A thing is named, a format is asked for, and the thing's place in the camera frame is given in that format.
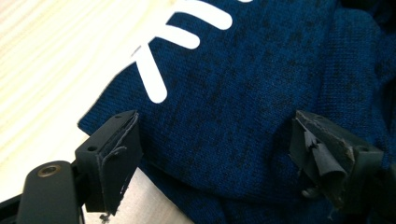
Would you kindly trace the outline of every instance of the black clamp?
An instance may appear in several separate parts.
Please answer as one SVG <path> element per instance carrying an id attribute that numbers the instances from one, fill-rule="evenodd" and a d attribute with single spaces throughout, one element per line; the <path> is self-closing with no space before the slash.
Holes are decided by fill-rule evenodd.
<path id="1" fill-rule="evenodd" d="M 382 170 L 381 150 L 322 116 L 297 111 L 292 123 L 291 159 L 336 210 L 396 222 L 396 164 Z"/>
<path id="2" fill-rule="evenodd" d="M 88 212 L 115 215 L 143 151 L 136 111 L 110 118 L 77 150 L 76 160 L 52 161 L 26 177 L 23 194 L 0 203 L 0 224 L 84 223 Z"/>

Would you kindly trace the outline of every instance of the light wood surface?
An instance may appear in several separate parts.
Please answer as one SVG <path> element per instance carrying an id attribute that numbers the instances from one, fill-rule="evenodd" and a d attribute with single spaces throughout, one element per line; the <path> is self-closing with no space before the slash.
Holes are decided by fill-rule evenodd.
<path id="1" fill-rule="evenodd" d="M 87 138 L 77 122 L 175 2 L 0 0 L 0 201 L 38 165 L 74 160 Z M 110 220 L 190 222 L 140 170 Z"/>

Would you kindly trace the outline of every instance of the metal screw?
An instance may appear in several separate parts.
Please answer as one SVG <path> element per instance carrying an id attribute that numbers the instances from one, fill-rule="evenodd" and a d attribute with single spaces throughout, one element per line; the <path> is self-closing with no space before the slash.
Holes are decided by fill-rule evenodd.
<path id="1" fill-rule="evenodd" d="M 37 175 L 40 177 L 48 177 L 50 175 L 55 175 L 56 173 L 58 173 L 59 171 L 61 171 L 61 166 L 60 165 L 48 165 L 44 168 L 41 168 Z"/>

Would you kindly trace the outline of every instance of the blue knit fabric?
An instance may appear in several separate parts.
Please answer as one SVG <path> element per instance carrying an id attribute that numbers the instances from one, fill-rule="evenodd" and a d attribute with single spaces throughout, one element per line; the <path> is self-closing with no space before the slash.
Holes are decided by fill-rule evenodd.
<path id="1" fill-rule="evenodd" d="M 177 13 L 197 49 L 149 43 L 168 96 L 148 98 L 135 64 L 79 122 L 91 134 L 126 110 L 140 114 L 140 168 L 196 223 L 338 223 L 289 157 L 297 109 L 320 114 L 396 162 L 396 22 L 387 1 L 366 11 L 334 0 L 208 0 L 225 31 Z"/>

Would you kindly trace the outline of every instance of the wooden table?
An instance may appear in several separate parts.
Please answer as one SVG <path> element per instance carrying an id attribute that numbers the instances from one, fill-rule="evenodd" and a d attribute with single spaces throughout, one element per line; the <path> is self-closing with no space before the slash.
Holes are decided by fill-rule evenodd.
<path id="1" fill-rule="evenodd" d="M 79 119 L 176 1 L 0 0 L 0 201 L 38 165 L 74 160 Z M 110 220 L 190 223 L 140 170 Z"/>

